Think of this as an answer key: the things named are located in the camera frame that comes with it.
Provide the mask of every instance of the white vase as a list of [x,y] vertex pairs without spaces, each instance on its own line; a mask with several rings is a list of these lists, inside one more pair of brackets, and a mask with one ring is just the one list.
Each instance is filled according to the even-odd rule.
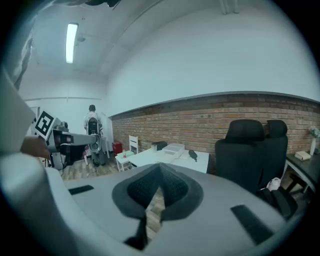
[[311,156],[314,154],[315,148],[316,148],[316,138],[313,138],[312,142],[311,142],[311,147],[310,147],[310,155]]

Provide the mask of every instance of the white shoe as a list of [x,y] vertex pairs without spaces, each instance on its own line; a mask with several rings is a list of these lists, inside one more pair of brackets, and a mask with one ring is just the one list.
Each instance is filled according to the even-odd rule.
[[281,179],[279,178],[273,178],[269,181],[268,185],[266,185],[266,188],[270,191],[277,190],[280,187]]

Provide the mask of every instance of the black desk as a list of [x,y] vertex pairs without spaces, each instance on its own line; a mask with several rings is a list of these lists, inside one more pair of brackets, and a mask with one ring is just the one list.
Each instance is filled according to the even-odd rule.
[[288,165],[301,176],[313,192],[316,192],[316,186],[320,179],[320,154],[314,154],[305,161],[296,158],[295,154],[287,154],[283,174]]

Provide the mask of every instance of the ceiling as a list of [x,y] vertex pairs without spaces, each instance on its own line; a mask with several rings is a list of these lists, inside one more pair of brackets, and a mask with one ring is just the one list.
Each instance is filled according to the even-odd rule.
[[[219,8],[219,0],[122,0],[76,7],[53,5],[37,17],[33,58],[53,69],[108,76],[143,38],[161,26],[192,12]],[[78,23],[74,60],[66,63],[67,26]]]

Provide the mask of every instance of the black box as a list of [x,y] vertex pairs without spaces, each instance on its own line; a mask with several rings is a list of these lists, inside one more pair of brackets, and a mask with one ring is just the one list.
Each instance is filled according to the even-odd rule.
[[168,146],[168,143],[165,141],[152,142],[152,145],[156,145],[156,150],[162,150],[164,147]]

